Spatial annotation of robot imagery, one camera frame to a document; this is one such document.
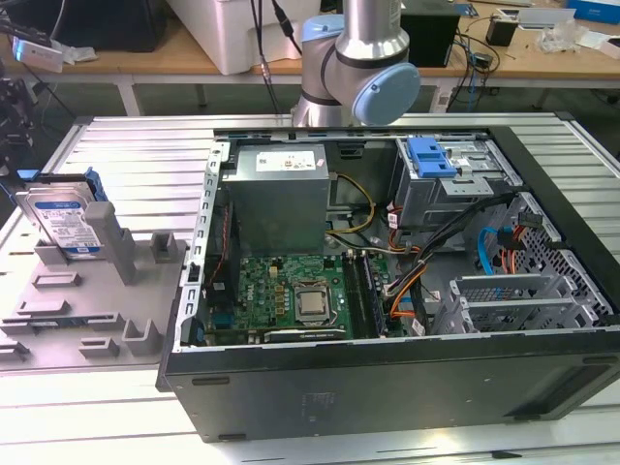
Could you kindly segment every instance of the electronic equipment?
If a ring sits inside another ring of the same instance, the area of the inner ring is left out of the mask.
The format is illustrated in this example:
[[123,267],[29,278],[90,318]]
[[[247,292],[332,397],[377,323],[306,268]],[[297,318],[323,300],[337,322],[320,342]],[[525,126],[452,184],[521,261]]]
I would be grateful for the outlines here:
[[514,19],[493,16],[486,31],[486,42],[490,46],[508,47],[518,25]]
[[409,62],[419,68],[448,65],[460,13],[445,0],[403,0],[401,26],[409,34]]
[[[29,0],[7,7],[12,22],[50,34],[62,0]],[[98,50],[153,51],[166,31],[164,0],[67,0],[55,39]]]
[[[217,140],[162,368],[204,441],[559,419],[620,376],[620,264],[510,129]],[[203,252],[227,199],[228,304]]]

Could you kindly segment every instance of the robot arm blue cap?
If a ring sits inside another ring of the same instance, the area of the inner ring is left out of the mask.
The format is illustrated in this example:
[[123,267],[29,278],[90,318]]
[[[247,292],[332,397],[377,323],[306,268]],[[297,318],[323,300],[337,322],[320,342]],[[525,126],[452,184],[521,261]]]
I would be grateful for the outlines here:
[[353,115],[367,125],[393,123],[414,104],[419,88],[418,68],[411,63],[390,66],[359,91],[353,103]]
[[345,18],[342,15],[314,16],[303,23],[301,41],[316,41],[327,37],[336,37],[345,28]]

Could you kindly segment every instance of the sticker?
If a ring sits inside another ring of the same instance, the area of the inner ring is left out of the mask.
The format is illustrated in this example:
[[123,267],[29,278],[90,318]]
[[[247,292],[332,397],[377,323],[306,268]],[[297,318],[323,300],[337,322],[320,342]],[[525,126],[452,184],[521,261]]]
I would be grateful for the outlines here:
[[453,165],[457,165],[459,167],[471,167],[469,160],[466,158],[457,158],[451,161]]
[[423,336],[424,334],[426,334],[426,329],[424,329],[424,326],[422,326],[422,324],[415,318],[414,322],[411,324],[411,329],[418,336]]
[[391,230],[398,229],[398,215],[396,213],[388,213],[387,222],[389,223],[389,228]]
[[37,201],[39,219],[58,247],[77,254],[98,252],[101,242],[84,221],[78,201]]
[[314,152],[261,152],[256,157],[256,171],[312,171]]
[[442,295],[439,291],[430,291],[430,297],[424,299],[426,303],[437,303],[442,300]]

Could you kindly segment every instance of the red wire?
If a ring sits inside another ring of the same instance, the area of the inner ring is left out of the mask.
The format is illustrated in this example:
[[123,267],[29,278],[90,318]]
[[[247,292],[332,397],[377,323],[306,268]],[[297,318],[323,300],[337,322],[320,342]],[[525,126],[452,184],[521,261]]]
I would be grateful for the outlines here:
[[215,271],[213,271],[213,274],[211,275],[211,279],[209,279],[209,284],[206,286],[207,288],[211,287],[211,284],[213,284],[213,280],[217,276],[217,273],[220,272],[220,268],[222,267],[222,264],[224,263],[224,258],[226,257],[226,252],[229,246],[228,229],[229,229],[229,208],[226,207],[226,210],[224,211],[224,228],[222,228],[222,236],[224,239],[224,244],[222,245],[222,257],[220,258],[220,261],[217,263],[217,267],[215,268]]

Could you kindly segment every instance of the ram slot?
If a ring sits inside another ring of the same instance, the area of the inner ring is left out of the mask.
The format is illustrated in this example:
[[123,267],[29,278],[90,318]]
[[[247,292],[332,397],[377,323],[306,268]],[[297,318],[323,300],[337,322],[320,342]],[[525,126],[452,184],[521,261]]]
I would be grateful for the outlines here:
[[386,321],[375,290],[375,280],[368,256],[364,253],[356,258],[359,287],[366,319],[373,322],[372,335],[378,337],[387,333]]
[[359,294],[356,266],[354,258],[348,257],[346,253],[342,254],[342,273],[345,278],[345,291],[349,306],[353,337],[355,339],[366,339],[368,334],[366,332],[364,312],[361,306],[361,295]]

